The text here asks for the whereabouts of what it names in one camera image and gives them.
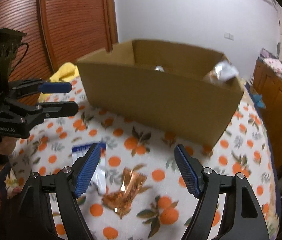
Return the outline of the person's left hand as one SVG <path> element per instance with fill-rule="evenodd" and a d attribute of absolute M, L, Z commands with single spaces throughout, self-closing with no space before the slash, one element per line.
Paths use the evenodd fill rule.
<path fill-rule="evenodd" d="M 0 143 L 0 154 L 1 155 L 10 155 L 13 153 L 16 147 L 17 138 L 12 137 L 2 137 Z"/>

